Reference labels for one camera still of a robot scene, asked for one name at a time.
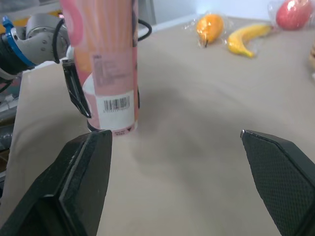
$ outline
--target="plastic bag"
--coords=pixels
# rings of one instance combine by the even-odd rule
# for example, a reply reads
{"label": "plastic bag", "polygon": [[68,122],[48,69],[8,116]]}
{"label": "plastic bag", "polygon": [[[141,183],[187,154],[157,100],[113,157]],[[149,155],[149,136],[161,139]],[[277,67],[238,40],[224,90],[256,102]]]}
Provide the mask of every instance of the plastic bag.
{"label": "plastic bag", "polygon": [[268,4],[272,24],[283,30],[314,26],[314,0],[281,0]]}
{"label": "plastic bag", "polygon": [[273,26],[267,23],[241,26],[229,35],[226,45],[231,53],[254,58],[271,32]]}
{"label": "plastic bag", "polygon": [[0,0],[0,13],[20,11],[39,5],[39,0]]}
{"label": "plastic bag", "polygon": [[197,36],[198,45],[205,48],[216,41],[224,42],[232,27],[233,22],[226,16],[207,11],[185,25],[184,29],[194,33]]}

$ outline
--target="barcode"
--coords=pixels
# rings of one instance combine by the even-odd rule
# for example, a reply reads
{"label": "barcode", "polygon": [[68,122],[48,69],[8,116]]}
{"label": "barcode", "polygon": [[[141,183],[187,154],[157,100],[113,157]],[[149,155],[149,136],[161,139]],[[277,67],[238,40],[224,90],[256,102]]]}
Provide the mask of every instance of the barcode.
{"label": "barcode", "polygon": [[130,97],[104,101],[105,112],[117,112],[130,107]]}

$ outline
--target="white wall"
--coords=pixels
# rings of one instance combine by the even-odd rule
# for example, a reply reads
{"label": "white wall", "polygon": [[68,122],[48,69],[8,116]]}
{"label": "white wall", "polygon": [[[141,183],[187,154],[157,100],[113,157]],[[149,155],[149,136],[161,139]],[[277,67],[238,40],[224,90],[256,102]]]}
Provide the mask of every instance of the white wall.
{"label": "white wall", "polygon": [[270,0],[153,0],[157,23],[179,17],[204,13],[207,10],[242,18],[268,20]]}
{"label": "white wall", "polygon": [[219,10],[228,16],[268,20],[269,2],[270,0],[221,0]]}

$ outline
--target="white label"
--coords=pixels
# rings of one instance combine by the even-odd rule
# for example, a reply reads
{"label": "white label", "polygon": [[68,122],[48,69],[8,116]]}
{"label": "white label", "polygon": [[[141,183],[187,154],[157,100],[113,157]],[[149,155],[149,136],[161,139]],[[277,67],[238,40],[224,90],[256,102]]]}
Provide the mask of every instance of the white label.
{"label": "white label", "polygon": [[96,96],[101,129],[121,130],[132,126],[134,120],[134,93],[115,96]]}

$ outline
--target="pink can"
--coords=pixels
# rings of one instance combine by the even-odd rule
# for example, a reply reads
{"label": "pink can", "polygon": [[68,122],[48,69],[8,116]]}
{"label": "pink can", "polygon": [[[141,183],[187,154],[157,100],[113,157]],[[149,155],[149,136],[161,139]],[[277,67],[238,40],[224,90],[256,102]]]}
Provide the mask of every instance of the pink can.
{"label": "pink can", "polygon": [[137,0],[61,0],[91,130],[114,136],[138,120]]}

